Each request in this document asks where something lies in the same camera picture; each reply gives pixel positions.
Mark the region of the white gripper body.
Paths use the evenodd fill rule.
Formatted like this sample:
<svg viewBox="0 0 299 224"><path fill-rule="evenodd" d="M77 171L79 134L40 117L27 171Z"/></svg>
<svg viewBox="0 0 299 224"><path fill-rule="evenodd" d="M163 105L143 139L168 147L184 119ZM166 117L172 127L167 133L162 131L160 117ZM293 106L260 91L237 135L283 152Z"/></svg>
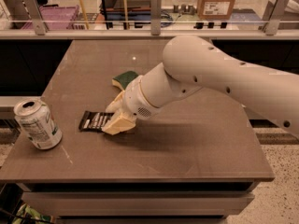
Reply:
<svg viewBox="0 0 299 224"><path fill-rule="evenodd" d="M160 113L161 109L151 105L141 89L142 76L131 81L123 94L123 106L137 119L147 120Z"/></svg>

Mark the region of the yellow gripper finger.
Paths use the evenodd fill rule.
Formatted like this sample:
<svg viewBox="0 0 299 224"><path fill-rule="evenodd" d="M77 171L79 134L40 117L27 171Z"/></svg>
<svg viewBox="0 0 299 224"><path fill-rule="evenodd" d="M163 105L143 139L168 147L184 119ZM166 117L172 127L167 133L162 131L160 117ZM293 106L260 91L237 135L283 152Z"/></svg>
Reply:
<svg viewBox="0 0 299 224"><path fill-rule="evenodd" d="M116 112L104 125L102 131L111 135L129 131L135 127L136 118L124 112Z"/></svg>
<svg viewBox="0 0 299 224"><path fill-rule="evenodd" d="M116 98L107 106L107 113L117 113L123 111L122 101L123 101L124 91L121 91Z"/></svg>

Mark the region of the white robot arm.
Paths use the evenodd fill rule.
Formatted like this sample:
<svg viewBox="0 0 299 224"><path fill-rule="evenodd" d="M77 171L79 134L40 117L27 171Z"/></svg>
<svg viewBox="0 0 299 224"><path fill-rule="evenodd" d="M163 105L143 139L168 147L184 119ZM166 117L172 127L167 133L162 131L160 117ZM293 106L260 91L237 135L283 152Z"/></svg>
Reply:
<svg viewBox="0 0 299 224"><path fill-rule="evenodd" d="M299 76L242 62L197 36L177 36L162 62L131 81L106 108L111 135L131 130L162 107L203 88L220 91L284 131L299 136Z"/></svg>

